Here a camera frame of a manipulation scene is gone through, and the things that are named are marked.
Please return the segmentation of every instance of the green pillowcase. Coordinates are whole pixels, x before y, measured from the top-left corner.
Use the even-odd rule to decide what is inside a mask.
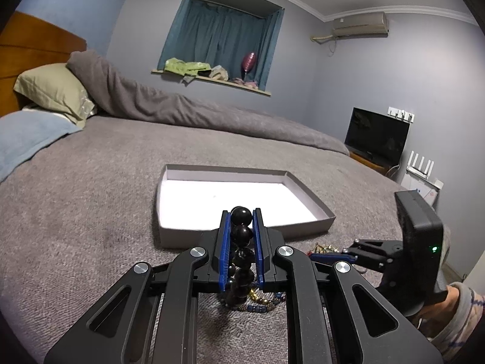
[[[86,89],[64,63],[24,71],[18,76],[14,90],[44,109],[63,113],[81,128],[94,108]]]

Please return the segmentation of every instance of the wall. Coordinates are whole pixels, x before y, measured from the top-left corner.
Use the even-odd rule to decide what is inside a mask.
[[[354,106],[415,113],[402,163],[411,150],[435,161],[445,184],[438,215],[453,234],[449,263],[469,273],[485,249],[485,37],[454,19],[389,19],[388,38],[340,40],[332,56],[321,46],[304,123],[343,141]]]
[[[125,0],[22,0],[17,8],[80,37],[105,55]]]
[[[478,294],[485,295],[485,251],[465,279],[465,284]]]
[[[202,81],[193,81],[185,87],[170,76],[151,74],[157,67],[180,1],[126,0],[113,31],[107,58],[124,75],[168,92],[213,99],[302,121],[313,83],[316,53],[320,50],[309,37],[321,33],[324,24],[320,20],[287,0],[269,0],[285,8],[266,85],[271,97]]]

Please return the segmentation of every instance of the air conditioner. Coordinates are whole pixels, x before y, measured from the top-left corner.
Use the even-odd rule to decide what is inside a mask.
[[[332,34],[334,37],[355,35],[388,35],[389,23],[384,12],[361,13],[335,19]]]

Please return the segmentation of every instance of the blue curtain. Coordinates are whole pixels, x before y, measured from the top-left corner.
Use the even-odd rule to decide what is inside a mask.
[[[265,19],[263,35],[258,48],[258,64],[256,65],[255,79],[261,90],[266,89],[266,81],[270,74],[270,67],[275,54],[276,41],[278,40],[279,29],[283,21],[284,9],[279,9]]]
[[[261,90],[275,53],[284,10],[258,18],[251,14],[201,0],[182,0],[170,29],[158,69],[165,61],[177,58],[185,62],[221,65],[230,79],[241,77],[241,62],[256,52],[256,66],[245,80],[254,80]]]
[[[175,14],[175,19],[172,22],[172,26],[168,32],[165,45],[163,46],[162,55],[158,60],[158,70],[163,70],[165,67],[165,62],[175,56],[177,39],[180,36],[180,30],[182,28],[184,19],[187,16],[187,11],[189,9],[190,3],[191,0],[182,0],[182,2],[180,3],[179,9]]]
[[[241,61],[258,52],[265,19],[241,11],[192,0],[177,42],[175,57],[185,62],[222,65],[230,78],[241,77]],[[254,79],[254,69],[246,80]]]

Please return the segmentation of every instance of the pillow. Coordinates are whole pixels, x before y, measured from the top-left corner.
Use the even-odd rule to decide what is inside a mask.
[[[64,119],[67,119],[67,121],[71,121],[68,117],[67,117],[67,114],[65,113],[60,113],[60,112],[53,112],[51,110],[47,110],[45,108],[42,108],[41,106],[38,106],[37,104],[31,102],[30,104],[27,104],[26,106],[24,106],[22,108],[22,110],[39,110],[39,111],[44,111],[44,112],[49,112],[49,113],[52,113],[53,115],[56,115],[56,116],[61,116],[62,118]],[[94,108],[93,110],[89,113],[89,116],[87,117],[88,119],[91,117],[91,116],[94,116],[98,113],[98,107],[96,105],[94,105]]]
[[[16,166],[66,134],[81,131],[49,112],[20,110],[0,118],[0,182]]]
[[[81,128],[94,108],[86,89],[64,63],[23,72],[18,76],[14,90],[44,109],[64,113]]]

